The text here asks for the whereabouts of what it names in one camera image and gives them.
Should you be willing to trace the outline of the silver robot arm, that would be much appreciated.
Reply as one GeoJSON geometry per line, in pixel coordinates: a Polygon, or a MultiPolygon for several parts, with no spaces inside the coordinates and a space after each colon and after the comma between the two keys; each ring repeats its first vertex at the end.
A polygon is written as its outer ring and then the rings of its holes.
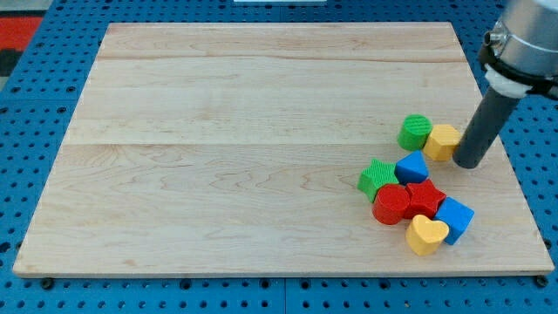
{"type": "Polygon", "coordinates": [[[484,35],[479,61],[501,95],[557,99],[557,0],[508,2],[484,35]]]}

